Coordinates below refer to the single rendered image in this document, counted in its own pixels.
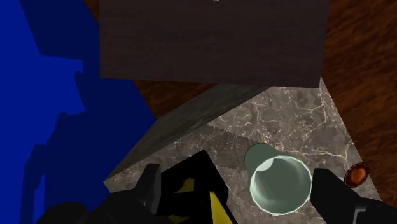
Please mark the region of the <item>small round brown object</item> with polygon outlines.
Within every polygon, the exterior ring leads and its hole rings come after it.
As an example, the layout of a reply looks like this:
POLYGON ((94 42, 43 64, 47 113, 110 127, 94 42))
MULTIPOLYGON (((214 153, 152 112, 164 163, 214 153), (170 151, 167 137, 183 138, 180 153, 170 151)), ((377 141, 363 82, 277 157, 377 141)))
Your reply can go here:
POLYGON ((364 162, 359 162, 351 166, 344 176, 344 183, 350 188, 361 186, 369 177, 370 168, 364 162))

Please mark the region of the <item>pale green glass cup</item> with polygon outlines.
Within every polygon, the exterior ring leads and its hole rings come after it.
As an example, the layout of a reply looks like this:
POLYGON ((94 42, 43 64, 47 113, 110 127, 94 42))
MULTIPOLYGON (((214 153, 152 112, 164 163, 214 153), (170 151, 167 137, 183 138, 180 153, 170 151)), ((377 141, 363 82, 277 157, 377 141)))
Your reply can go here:
POLYGON ((310 199, 311 171, 294 156, 257 143, 247 149, 244 164, 251 198, 262 211, 282 216, 299 210, 310 199))

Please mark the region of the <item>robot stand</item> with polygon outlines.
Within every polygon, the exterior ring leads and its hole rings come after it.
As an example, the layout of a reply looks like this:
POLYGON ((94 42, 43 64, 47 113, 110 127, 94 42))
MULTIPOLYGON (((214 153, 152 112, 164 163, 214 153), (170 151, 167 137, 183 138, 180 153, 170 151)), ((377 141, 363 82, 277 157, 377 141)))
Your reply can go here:
POLYGON ((99 0, 101 74, 319 86, 330 0, 99 0))

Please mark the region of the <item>black and yellow box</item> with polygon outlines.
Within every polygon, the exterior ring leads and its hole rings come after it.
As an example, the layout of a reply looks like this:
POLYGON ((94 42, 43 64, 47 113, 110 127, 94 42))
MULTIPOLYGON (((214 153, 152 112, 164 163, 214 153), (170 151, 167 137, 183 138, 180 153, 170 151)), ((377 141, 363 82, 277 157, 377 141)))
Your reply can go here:
POLYGON ((157 216, 174 224, 238 224, 227 206, 228 187, 202 150, 161 173, 157 216))

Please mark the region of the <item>grey marble table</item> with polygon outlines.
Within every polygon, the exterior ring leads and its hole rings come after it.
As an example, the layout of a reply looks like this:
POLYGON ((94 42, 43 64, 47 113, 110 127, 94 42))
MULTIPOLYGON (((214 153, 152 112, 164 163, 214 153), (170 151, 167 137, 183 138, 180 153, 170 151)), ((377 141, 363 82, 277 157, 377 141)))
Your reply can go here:
POLYGON ((256 206, 244 165, 246 150, 256 143, 289 153, 309 169, 327 168, 339 178, 361 161, 325 84, 272 87, 106 180, 105 185, 110 192, 131 189, 146 164, 159 163, 168 169, 205 150, 228 187, 228 206, 238 224, 326 224, 310 203, 285 216, 269 215, 256 206))

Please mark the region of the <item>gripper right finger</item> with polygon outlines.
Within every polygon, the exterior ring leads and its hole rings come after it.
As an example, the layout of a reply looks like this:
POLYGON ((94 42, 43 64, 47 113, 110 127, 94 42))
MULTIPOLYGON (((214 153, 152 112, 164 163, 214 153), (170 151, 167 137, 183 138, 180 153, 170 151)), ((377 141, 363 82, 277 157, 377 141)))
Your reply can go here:
POLYGON ((359 196, 328 169, 314 169, 310 202, 326 224, 397 224, 397 208, 359 196))

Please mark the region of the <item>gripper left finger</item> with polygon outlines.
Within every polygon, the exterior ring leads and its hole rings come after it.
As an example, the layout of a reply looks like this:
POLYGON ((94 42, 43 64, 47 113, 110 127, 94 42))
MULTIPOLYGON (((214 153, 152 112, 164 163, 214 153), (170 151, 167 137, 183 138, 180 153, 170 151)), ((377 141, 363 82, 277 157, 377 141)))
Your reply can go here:
POLYGON ((91 211, 79 202, 54 205, 36 224, 162 224, 160 198, 160 164, 148 164, 133 189, 111 193, 91 211))

